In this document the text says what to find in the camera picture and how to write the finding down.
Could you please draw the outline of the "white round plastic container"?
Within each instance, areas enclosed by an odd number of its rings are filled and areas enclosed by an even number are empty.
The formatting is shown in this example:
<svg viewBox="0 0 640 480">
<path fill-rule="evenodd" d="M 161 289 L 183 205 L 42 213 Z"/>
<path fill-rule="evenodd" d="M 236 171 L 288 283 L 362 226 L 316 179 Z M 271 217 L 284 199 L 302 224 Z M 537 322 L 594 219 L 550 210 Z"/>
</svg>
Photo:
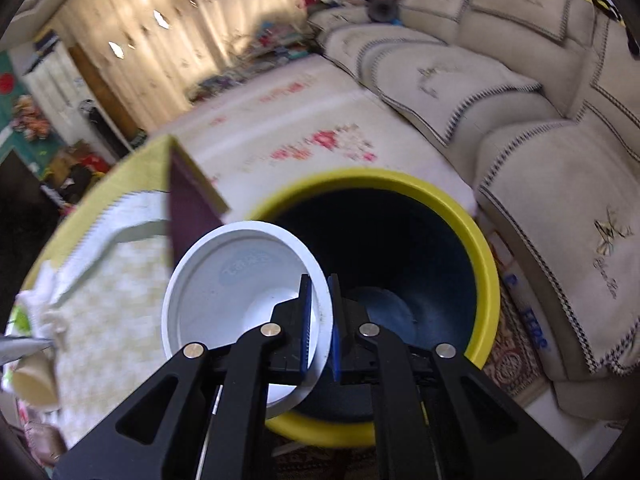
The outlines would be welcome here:
<svg viewBox="0 0 640 480">
<path fill-rule="evenodd" d="M 171 358 L 190 342 L 219 348 L 270 321 L 280 302 L 311 279 L 308 373 L 296 387 L 271 384 L 266 416 L 280 416 L 306 399 L 328 360 L 333 313 L 329 285 L 311 251 L 280 226 L 239 221 L 202 236 L 181 258 L 166 288 L 160 336 Z"/>
</svg>

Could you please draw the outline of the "brown paper cup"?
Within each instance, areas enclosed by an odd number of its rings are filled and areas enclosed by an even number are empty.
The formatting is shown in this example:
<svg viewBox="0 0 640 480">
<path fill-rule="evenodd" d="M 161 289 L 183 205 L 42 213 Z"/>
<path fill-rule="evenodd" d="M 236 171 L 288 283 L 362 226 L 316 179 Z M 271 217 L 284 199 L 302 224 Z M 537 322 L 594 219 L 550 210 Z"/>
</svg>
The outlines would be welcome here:
<svg viewBox="0 0 640 480">
<path fill-rule="evenodd" d="M 53 364 L 44 351 L 17 361 L 11 386 L 14 394 L 33 408 L 55 411 L 60 406 Z"/>
</svg>

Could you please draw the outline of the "red patterned rug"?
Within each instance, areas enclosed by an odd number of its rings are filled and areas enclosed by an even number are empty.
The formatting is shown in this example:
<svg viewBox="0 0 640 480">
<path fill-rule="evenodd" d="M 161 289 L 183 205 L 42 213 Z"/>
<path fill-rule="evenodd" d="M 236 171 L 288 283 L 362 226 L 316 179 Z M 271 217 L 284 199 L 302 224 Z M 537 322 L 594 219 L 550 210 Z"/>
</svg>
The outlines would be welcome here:
<svg viewBox="0 0 640 480">
<path fill-rule="evenodd" d="M 548 389 L 541 353 L 551 349 L 548 327 L 525 274 L 494 229 L 485 233 L 500 285 L 500 316 L 485 373 L 525 408 Z"/>
</svg>

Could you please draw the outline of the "yellow chevron table cloth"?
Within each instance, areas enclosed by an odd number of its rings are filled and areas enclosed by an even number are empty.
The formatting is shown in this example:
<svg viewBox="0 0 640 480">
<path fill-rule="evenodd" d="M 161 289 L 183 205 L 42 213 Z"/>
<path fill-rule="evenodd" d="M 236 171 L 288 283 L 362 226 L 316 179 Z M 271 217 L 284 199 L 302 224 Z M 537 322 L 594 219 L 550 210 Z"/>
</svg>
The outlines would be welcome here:
<svg viewBox="0 0 640 480">
<path fill-rule="evenodd" d="M 166 361 L 160 315 L 173 270 L 170 139 L 116 165 L 47 242 L 16 303 L 32 333 L 55 342 L 56 426 L 88 434 Z"/>
</svg>

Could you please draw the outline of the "red tissue box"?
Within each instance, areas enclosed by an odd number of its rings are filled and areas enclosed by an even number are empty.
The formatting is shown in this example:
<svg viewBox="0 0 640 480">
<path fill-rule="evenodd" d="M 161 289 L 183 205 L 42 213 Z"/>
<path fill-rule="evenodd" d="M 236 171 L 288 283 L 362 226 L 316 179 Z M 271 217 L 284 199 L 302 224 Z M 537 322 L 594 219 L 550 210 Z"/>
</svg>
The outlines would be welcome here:
<svg viewBox="0 0 640 480">
<path fill-rule="evenodd" d="M 205 234 L 224 224 L 229 205 L 181 144 L 170 139 L 169 237 L 174 266 Z"/>
</svg>

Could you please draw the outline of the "black tower fan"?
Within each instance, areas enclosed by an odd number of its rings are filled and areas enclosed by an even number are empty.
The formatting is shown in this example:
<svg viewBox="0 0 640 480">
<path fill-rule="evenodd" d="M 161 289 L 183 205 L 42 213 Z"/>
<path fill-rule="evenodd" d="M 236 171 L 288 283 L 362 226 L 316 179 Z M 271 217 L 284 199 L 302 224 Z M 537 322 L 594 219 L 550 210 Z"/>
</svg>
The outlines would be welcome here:
<svg viewBox="0 0 640 480">
<path fill-rule="evenodd" d="M 116 134 L 93 100 L 82 100 L 78 105 L 78 110 L 84 115 L 94 133 L 116 160 L 125 158 L 130 153 L 127 144 Z"/>
</svg>

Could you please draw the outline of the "beige sectional sofa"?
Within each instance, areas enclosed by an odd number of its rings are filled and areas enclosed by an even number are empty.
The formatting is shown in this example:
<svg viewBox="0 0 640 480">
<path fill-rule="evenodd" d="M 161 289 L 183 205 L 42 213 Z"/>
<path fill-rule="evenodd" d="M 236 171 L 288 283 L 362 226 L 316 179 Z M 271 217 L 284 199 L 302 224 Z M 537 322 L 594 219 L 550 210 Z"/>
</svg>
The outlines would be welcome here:
<svg viewBox="0 0 640 480">
<path fill-rule="evenodd" d="M 589 0 L 396 0 L 311 15 L 324 55 L 474 191 L 559 407 L 639 404 L 639 59 Z"/>
</svg>

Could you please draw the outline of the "artificial flower decoration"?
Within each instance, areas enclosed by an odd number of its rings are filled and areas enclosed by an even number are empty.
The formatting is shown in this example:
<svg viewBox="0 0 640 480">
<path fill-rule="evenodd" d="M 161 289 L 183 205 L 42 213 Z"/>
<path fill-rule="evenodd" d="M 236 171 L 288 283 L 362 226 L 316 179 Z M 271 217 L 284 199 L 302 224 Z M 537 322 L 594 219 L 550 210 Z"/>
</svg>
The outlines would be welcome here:
<svg viewBox="0 0 640 480">
<path fill-rule="evenodd" d="M 47 140 L 52 131 L 50 122 L 29 94 L 22 94 L 15 101 L 10 126 L 27 142 Z"/>
</svg>

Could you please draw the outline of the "beige embroidered curtain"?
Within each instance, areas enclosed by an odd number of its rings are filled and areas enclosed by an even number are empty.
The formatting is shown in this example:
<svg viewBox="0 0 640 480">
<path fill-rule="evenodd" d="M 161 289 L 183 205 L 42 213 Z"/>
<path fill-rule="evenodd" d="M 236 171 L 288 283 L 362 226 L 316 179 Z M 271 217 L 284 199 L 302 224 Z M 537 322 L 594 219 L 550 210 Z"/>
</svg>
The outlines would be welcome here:
<svg viewBox="0 0 640 480">
<path fill-rule="evenodd" d="M 66 0 L 49 25 L 151 132 L 190 110 L 194 84 L 238 64 L 260 26 L 304 21 L 302 0 Z"/>
</svg>

